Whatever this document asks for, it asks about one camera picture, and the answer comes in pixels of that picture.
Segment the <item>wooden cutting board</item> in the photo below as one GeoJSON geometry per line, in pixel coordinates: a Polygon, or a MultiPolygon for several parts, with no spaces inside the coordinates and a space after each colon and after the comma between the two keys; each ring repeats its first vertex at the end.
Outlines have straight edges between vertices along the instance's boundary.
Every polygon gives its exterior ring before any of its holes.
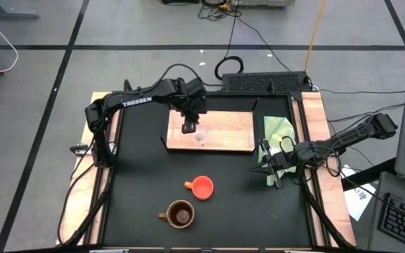
{"type": "Polygon", "coordinates": [[[209,132],[204,146],[196,143],[193,133],[181,132],[184,118],[176,110],[165,113],[155,136],[168,152],[251,153],[255,149],[254,109],[258,101],[247,96],[209,96],[207,113],[200,116],[196,130],[209,132]]]}

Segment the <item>brown green ceramic mug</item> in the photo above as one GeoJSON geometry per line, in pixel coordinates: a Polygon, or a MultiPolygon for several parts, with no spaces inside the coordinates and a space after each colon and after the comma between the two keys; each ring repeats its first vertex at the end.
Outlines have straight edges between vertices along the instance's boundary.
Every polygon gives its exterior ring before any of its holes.
{"type": "Polygon", "coordinates": [[[166,220],[174,228],[183,229],[193,223],[195,209],[186,200],[176,200],[168,206],[165,213],[158,214],[157,217],[166,220]]]}

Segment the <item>white paper sheet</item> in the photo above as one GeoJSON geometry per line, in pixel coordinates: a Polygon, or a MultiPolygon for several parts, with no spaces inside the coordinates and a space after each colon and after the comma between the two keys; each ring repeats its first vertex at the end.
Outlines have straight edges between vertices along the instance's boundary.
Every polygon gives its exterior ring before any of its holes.
{"type": "Polygon", "coordinates": [[[347,203],[349,215],[358,221],[365,211],[368,203],[372,199],[372,195],[376,191],[375,187],[367,183],[359,188],[353,188],[344,192],[344,197],[347,203]]]}

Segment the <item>small clear plastic cup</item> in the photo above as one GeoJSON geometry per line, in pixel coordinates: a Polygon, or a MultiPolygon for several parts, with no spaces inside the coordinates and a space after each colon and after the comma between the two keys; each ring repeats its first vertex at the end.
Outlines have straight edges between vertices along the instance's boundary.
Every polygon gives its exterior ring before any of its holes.
{"type": "Polygon", "coordinates": [[[209,132],[206,129],[199,129],[193,133],[193,137],[196,143],[200,146],[204,146],[208,140],[209,132]]]}

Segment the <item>black perforated computer case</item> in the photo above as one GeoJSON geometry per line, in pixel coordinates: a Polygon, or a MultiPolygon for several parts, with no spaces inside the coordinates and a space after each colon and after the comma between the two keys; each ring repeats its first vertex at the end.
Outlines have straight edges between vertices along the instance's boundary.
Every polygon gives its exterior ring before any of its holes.
{"type": "Polygon", "coordinates": [[[306,72],[252,72],[224,74],[223,87],[228,91],[260,91],[285,93],[290,91],[311,91],[306,72]]]}

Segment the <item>grey metal table leg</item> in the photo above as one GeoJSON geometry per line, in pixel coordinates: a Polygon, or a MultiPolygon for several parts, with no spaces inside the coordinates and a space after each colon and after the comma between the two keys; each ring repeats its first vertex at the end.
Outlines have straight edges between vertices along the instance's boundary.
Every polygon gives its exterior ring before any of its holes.
{"type": "Polygon", "coordinates": [[[0,4],[0,19],[2,18],[32,18],[39,19],[40,16],[36,11],[17,11],[17,10],[6,10],[0,4]]]}

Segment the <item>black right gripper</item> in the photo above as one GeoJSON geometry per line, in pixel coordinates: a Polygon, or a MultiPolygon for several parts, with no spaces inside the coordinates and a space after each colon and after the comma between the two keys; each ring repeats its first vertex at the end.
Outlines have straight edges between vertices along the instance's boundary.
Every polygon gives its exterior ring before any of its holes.
{"type": "Polygon", "coordinates": [[[282,188],[283,183],[278,172],[295,166],[291,154],[285,152],[272,154],[271,146],[268,140],[265,139],[261,140],[261,149],[263,151],[262,161],[251,168],[250,171],[270,176],[275,189],[282,188]]]}

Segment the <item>black work mat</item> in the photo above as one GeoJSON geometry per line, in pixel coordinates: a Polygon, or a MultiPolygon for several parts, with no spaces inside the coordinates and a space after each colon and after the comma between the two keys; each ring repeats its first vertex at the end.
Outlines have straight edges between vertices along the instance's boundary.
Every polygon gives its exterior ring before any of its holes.
{"type": "Polygon", "coordinates": [[[149,103],[123,112],[117,166],[103,244],[117,247],[308,247],[311,244],[300,188],[293,175],[283,187],[249,171],[254,153],[168,152],[154,139],[168,107],[149,103]],[[184,186],[208,176],[214,191],[197,199],[184,186]],[[158,218],[176,200],[195,209],[183,229],[158,218]]]}

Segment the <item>black flat crossbar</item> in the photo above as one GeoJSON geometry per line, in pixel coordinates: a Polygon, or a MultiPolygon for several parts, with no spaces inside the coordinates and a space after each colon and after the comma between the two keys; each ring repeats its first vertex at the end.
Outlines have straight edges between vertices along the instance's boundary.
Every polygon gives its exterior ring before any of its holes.
{"type": "Polygon", "coordinates": [[[364,184],[377,181],[381,172],[396,174],[396,171],[394,169],[395,162],[396,158],[394,157],[373,167],[365,169],[364,171],[360,171],[358,173],[352,174],[351,176],[344,177],[342,179],[343,190],[348,191],[364,184]]]}

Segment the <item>orange plastic cup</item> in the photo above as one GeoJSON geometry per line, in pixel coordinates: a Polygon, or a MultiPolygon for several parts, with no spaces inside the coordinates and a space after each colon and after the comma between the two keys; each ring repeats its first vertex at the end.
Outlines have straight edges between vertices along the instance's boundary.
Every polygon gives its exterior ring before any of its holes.
{"type": "Polygon", "coordinates": [[[193,181],[186,181],[184,186],[199,200],[208,200],[214,191],[214,184],[208,176],[198,176],[193,181]]]}

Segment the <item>black keyboard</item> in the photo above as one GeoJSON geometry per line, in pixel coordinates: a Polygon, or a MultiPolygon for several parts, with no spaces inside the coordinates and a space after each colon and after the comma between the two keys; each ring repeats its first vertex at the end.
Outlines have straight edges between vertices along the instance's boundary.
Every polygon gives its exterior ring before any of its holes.
{"type": "Polygon", "coordinates": [[[405,244],[405,200],[385,194],[378,229],[405,244]]]}

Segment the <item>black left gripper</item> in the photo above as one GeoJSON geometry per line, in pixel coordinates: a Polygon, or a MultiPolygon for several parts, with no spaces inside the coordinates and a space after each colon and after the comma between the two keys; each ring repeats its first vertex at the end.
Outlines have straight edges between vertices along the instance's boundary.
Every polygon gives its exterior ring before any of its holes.
{"type": "MultiPolygon", "coordinates": [[[[186,122],[197,122],[200,115],[207,113],[207,91],[198,78],[185,83],[182,86],[182,94],[184,95],[184,101],[181,105],[181,115],[184,116],[186,122]]],[[[196,132],[196,124],[183,124],[182,133],[194,133],[196,132]]]]}

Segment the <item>light green cloth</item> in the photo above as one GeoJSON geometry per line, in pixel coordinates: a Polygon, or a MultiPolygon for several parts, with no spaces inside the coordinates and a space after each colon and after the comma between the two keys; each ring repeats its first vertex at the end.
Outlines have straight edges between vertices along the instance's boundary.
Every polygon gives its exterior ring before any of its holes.
{"type": "MultiPolygon", "coordinates": [[[[276,153],[293,151],[295,144],[295,130],[286,117],[272,117],[264,116],[264,139],[268,141],[270,145],[270,153],[272,155],[276,153]]],[[[262,161],[264,151],[262,148],[258,149],[258,161],[262,161]]],[[[278,171],[278,178],[284,174],[295,173],[297,167],[290,167],[282,171],[278,171]]],[[[266,176],[266,184],[268,186],[276,186],[274,176],[266,176]]]]}

